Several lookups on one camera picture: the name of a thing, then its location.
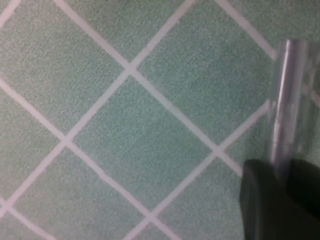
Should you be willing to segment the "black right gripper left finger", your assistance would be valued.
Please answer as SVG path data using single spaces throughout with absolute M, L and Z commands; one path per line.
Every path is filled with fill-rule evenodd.
M 320 238 L 320 214 L 313 215 L 295 202 L 266 162 L 245 161 L 239 204 L 246 240 Z

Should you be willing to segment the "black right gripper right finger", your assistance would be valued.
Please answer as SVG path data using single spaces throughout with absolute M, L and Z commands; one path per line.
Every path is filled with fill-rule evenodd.
M 302 160 L 290 162 L 286 191 L 312 215 L 320 214 L 320 168 Z

